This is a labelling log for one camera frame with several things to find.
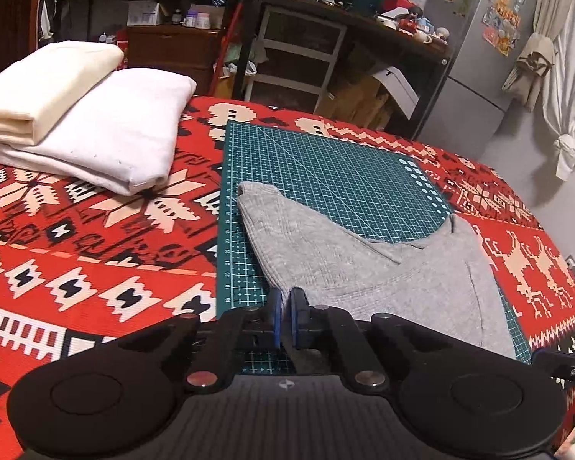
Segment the grey polo shirt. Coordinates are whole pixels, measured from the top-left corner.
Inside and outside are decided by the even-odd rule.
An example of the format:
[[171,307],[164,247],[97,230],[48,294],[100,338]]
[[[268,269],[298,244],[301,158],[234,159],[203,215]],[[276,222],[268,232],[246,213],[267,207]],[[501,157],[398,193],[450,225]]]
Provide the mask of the grey polo shirt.
[[452,214],[423,239],[367,239],[272,185],[244,182],[237,199],[249,245],[272,288],[304,291],[368,321],[389,312],[457,340],[516,356],[499,288],[470,223]]

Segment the white pink stool cushion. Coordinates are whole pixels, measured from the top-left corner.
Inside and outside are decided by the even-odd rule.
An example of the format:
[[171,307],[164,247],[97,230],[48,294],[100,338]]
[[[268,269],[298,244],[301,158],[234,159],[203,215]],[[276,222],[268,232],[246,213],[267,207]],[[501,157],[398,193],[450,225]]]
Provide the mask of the white pink stool cushion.
[[556,460],[575,460],[575,427],[554,454]]

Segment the red patterned christmas tablecloth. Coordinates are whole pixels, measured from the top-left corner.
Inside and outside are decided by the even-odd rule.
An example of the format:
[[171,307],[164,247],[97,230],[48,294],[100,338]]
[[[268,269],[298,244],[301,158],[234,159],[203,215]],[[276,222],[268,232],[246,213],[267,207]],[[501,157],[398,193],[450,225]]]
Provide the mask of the red patterned christmas tablecloth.
[[6,414],[20,376],[179,312],[217,314],[217,217],[231,120],[400,154],[481,237],[518,356],[541,347],[575,352],[575,279],[493,169],[315,114],[197,97],[181,117],[171,175],[151,195],[124,197],[0,165],[0,459],[20,454]]

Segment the leaning cardboard sheets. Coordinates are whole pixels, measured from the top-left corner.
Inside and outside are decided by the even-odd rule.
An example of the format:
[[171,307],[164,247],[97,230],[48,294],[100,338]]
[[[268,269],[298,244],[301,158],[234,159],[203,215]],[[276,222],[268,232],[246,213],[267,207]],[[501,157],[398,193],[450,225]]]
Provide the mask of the leaning cardboard sheets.
[[361,128],[384,131],[393,113],[389,100],[389,92],[372,76],[360,78],[355,83],[338,79],[325,93],[315,114]]

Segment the folded white towel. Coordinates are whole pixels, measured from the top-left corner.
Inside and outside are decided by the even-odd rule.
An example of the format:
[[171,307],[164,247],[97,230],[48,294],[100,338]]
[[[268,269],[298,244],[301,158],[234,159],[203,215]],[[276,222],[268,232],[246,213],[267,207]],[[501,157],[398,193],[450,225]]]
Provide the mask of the folded white towel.
[[196,92],[189,76],[132,67],[74,104],[34,146],[0,142],[0,164],[132,196],[167,182],[181,114]]

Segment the white box on cardboard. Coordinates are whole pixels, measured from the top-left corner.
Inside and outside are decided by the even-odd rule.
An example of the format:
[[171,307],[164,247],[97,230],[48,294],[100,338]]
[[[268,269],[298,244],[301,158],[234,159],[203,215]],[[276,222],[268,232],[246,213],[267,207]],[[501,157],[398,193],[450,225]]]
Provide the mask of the white box on cardboard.
[[385,88],[407,120],[410,120],[419,96],[397,67],[386,67],[373,77]]

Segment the white drawer shelf unit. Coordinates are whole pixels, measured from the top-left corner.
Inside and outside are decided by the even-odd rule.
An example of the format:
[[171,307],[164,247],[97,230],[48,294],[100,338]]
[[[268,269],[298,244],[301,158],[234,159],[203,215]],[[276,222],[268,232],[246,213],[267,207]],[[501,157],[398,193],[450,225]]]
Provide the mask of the white drawer shelf unit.
[[279,6],[264,9],[244,100],[313,113],[327,92],[346,26]]

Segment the dark wooden drawer cabinet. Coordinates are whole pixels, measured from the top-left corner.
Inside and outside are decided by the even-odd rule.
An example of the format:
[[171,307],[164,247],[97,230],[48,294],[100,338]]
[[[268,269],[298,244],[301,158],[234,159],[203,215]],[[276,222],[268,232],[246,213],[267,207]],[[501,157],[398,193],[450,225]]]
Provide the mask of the dark wooden drawer cabinet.
[[189,76],[196,94],[208,95],[220,51],[220,32],[175,25],[127,28],[127,67],[150,67]]

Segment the folded cream towel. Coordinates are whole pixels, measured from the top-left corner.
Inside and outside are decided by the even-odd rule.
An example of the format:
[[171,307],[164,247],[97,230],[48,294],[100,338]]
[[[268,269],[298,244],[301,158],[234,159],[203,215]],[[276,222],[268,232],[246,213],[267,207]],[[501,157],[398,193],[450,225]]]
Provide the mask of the folded cream towel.
[[0,142],[37,145],[123,57],[113,44],[65,41],[12,63],[0,73]]

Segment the beige hanging bag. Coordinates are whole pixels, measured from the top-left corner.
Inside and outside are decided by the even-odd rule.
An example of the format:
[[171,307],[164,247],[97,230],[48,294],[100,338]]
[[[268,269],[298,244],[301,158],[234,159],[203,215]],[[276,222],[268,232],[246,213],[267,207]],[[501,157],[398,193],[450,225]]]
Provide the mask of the beige hanging bag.
[[515,98],[527,111],[533,111],[543,79],[553,68],[555,59],[553,41],[545,35],[533,33],[518,55],[502,90]]

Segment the silver refrigerator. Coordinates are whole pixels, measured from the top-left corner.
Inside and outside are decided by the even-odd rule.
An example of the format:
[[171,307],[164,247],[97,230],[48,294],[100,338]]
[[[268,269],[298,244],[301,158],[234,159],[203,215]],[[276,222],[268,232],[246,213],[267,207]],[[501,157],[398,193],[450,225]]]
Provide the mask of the silver refrigerator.
[[503,91],[532,33],[537,0],[427,0],[425,16],[450,32],[447,64],[419,140],[477,159],[512,102]]

